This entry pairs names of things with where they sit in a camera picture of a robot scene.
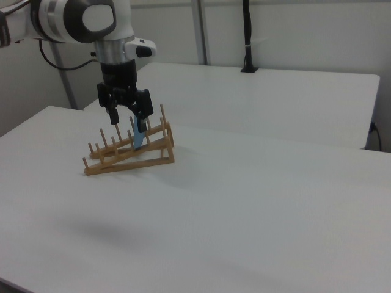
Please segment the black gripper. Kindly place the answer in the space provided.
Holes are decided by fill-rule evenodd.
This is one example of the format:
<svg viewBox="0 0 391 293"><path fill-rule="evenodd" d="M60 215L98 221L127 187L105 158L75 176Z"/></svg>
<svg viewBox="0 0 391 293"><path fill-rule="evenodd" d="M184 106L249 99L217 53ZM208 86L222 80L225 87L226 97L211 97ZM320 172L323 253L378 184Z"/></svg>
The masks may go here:
<svg viewBox="0 0 391 293"><path fill-rule="evenodd" d="M138 90L136 61L125 63L100 63L103 82L97 85L98 100L106 108L111 125L119 123L117 105L132 107L139 133L147 130L146 121L153 114L149 90Z"/></svg>

